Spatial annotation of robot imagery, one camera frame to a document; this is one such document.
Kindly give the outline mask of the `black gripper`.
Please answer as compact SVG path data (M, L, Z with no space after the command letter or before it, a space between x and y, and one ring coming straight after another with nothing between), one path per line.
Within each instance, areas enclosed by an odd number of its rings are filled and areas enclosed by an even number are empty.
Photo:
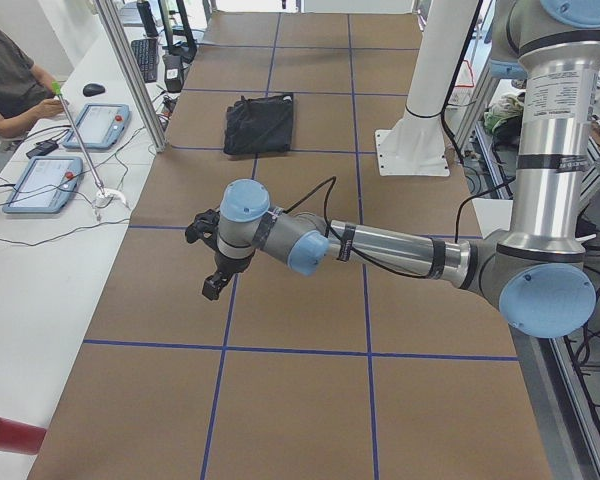
M244 258L232 258L220 251L215 253L216 271L208 276L203 283L202 295L211 301L220 298L222 290L229 284L230 279L244 272L250 265L253 254Z

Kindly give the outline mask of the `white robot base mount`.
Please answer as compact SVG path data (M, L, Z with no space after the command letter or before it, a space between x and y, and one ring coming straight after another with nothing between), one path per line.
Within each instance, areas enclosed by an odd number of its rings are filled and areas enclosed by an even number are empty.
M442 127L445 102L480 9L478 0L431 3L403 116L392 129L375 132L380 175L450 174Z

